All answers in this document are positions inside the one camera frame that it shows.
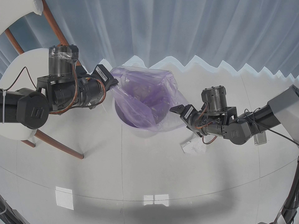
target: curtain fold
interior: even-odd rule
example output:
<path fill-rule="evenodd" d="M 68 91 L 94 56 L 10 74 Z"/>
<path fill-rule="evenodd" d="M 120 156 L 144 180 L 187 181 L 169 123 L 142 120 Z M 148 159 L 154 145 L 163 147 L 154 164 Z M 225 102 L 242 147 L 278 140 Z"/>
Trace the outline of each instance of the curtain fold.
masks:
<path fill-rule="evenodd" d="M 132 56 L 151 67 L 167 56 L 186 65 L 195 55 L 218 67 L 299 75 L 299 0 L 46 0 L 81 63 L 92 71 Z M 44 16 L 28 14 L 11 32 L 31 50 L 57 45 Z M 0 36 L 0 73 L 16 57 Z"/>

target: zip tie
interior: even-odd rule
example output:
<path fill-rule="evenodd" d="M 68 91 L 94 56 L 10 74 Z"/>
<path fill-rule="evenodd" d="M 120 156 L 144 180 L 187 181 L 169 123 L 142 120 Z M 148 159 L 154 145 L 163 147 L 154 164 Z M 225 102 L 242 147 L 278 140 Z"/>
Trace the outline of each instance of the zip tie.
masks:
<path fill-rule="evenodd" d="M 0 212 L 0 215 L 4 214 L 7 211 L 6 200 L 4 200 L 4 206 L 5 206 L 5 210 L 3 212 Z"/>
<path fill-rule="evenodd" d="M 4 110 L 5 110 L 5 96 L 6 96 L 6 90 L 2 88 L 2 91 L 3 91 L 2 124 L 4 124 Z"/>

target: trash bag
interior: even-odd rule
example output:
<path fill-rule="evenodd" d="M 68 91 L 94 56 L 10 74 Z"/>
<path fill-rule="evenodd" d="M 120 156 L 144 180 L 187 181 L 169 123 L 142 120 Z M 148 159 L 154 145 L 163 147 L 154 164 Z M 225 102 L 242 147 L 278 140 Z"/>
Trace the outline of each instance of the trash bag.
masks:
<path fill-rule="evenodd" d="M 170 71 L 119 66 L 110 73 L 119 81 L 110 88 L 114 99 L 134 126 L 167 132 L 185 125 L 178 115 L 169 112 L 173 106 L 188 104 Z"/>

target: white chair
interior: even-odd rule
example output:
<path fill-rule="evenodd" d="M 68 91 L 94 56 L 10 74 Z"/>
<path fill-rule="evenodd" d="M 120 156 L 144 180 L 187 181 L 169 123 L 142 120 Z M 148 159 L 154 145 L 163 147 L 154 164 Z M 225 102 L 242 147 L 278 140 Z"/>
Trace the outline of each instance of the white chair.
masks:
<path fill-rule="evenodd" d="M 15 80 L 15 78 L 18 76 L 19 72 L 22 70 L 24 66 L 28 68 L 28 71 L 33 81 L 36 81 L 37 77 L 48 75 L 49 50 L 47 48 L 39 48 L 24 52 L 8 29 L 8 27 L 11 24 L 13 24 L 17 19 L 30 12 L 35 12 L 36 14 L 41 15 L 43 12 L 43 2 L 41 0 L 0 0 L 0 17 L 2 18 L 0 22 L 0 34 L 5 31 L 10 42 L 20 54 L 17 58 L 13 60 L 13 62 L 9 65 L 9 67 L 3 74 L 0 80 L 0 88 L 8 88 Z M 20 88 L 30 88 L 33 90 L 35 89 L 26 71 L 23 71 L 22 75 L 19 77 L 17 82 L 13 85 L 13 87 L 10 90 L 15 91 Z M 22 142 L 28 144 L 31 147 L 35 147 L 35 144 L 30 142 L 28 139 L 35 136 L 41 139 L 42 141 L 64 152 L 67 152 L 79 159 L 84 158 L 84 155 L 54 140 L 50 136 L 41 132 L 39 129 L 32 130 L 19 123 L 0 123 L 0 135 L 13 140 L 21 140 Z"/>

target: white tiled floor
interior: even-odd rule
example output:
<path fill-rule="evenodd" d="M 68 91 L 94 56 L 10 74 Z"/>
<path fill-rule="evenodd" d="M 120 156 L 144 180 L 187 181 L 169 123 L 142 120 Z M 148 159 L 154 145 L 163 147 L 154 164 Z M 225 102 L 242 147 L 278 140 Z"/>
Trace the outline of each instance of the white tiled floor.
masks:
<path fill-rule="evenodd" d="M 299 87 L 291 76 L 256 73 L 248 65 L 236 72 L 225 62 L 214 68 L 199 58 L 185 68 L 175 59 L 153 68 L 171 70 L 197 108 L 202 89 L 224 85 L 228 105 L 238 114 L 266 105 L 291 84 Z M 205 154 L 189 156 L 181 148 L 192 137 L 186 128 L 139 138 L 118 123 L 111 104 L 108 92 L 103 106 L 50 116 L 41 128 L 83 152 L 83 160 L 37 139 L 31 148 L 0 137 L 0 194 L 31 224 L 274 220 L 296 168 L 292 161 L 299 150 L 293 143 L 270 132 L 268 143 L 259 147 L 253 139 L 238 146 L 218 138 Z M 287 134 L 281 125 L 275 130 Z"/>

